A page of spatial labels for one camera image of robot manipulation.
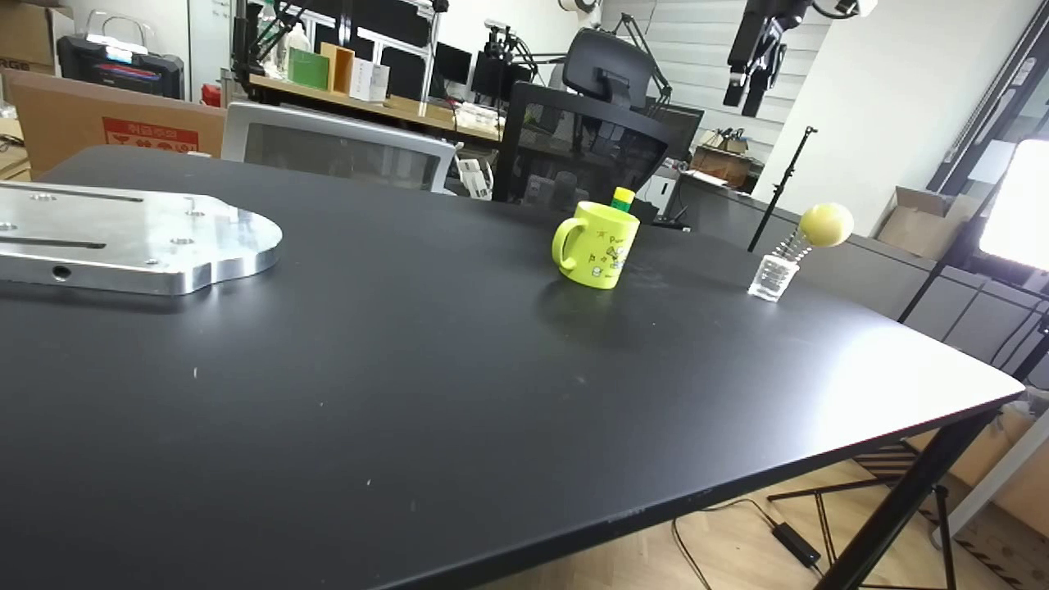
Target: chair backrest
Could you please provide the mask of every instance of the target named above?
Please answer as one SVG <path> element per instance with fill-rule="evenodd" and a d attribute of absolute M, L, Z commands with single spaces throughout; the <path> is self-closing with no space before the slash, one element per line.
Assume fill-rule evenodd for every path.
<path fill-rule="evenodd" d="M 641 191 L 670 145 L 671 132 L 642 112 L 515 85 L 495 166 L 495 199 L 551 199 L 563 176 L 575 176 L 575 196 L 610 199 L 616 186 Z"/>
<path fill-rule="evenodd" d="M 455 149 L 428 134 L 252 101 L 227 107 L 223 161 L 446 192 Z"/>

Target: black office chair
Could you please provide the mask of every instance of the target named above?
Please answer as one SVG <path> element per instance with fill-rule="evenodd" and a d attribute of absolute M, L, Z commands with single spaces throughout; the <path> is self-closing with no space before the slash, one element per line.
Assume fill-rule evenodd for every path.
<path fill-rule="evenodd" d="M 495 164 L 495 199 L 551 204 L 553 211 L 575 211 L 580 196 L 602 204 L 616 186 L 641 191 L 671 141 L 671 132 L 642 112 L 515 85 Z"/>

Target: black table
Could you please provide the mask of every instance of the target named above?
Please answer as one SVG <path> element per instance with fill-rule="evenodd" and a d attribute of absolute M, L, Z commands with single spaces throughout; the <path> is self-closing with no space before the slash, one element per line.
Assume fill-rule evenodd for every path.
<path fill-rule="evenodd" d="M 156 301 L 0 284 L 0 586 L 476 585 L 945 427 L 822 586 L 857 586 L 1020 384 L 649 228 L 616 293 L 519 208 L 88 151 L 208 191 L 275 272 Z"/>

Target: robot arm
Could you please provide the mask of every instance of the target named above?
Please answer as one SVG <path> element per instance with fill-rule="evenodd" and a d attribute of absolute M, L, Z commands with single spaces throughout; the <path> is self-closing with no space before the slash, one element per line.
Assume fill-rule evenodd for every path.
<path fill-rule="evenodd" d="M 841 0 L 835 14 L 822 9 L 820 0 L 747 0 L 742 30 L 727 53 L 727 91 L 725 105 L 746 101 L 746 117 L 761 112 L 764 91 L 776 81 L 787 53 L 787 30 L 796 30 L 807 9 L 830 21 L 866 16 L 879 0 Z"/>

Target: floor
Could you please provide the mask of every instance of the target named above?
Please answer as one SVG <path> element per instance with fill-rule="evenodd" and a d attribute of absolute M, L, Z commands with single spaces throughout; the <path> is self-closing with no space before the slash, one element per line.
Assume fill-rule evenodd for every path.
<path fill-rule="evenodd" d="M 790 480 L 783 486 L 754 493 L 764 499 L 772 493 L 812 490 L 857 481 L 866 471 L 853 463 Z M 871 508 L 884 499 L 884 490 L 847 493 L 827 499 L 835 547 L 847 547 Z M 776 519 L 787 519 L 820 554 L 820 525 L 811 499 L 780 501 L 772 508 Z M 712 590 L 811 590 L 816 573 L 805 572 L 767 530 L 750 505 L 734 505 L 725 510 L 699 510 L 678 519 L 678 530 L 703 563 Z M 958 556 L 958 586 L 962 590 L 1010 590 L 966 552 Z M 928 542 L 928 521 L 916 519 L 896 547 L 881 556 L 868 586 L 945 586 L 940 552 Z M 678 552 L 671 529 L 656 525 L 641 534 L 599 543 L 594 552 L 570 554 L 563 562 L 506 577 L 488 585 L 488 590 L 627 590 L 627 586 L 659 586 L 659 590 L 703 590 L 696 572 Z"/>

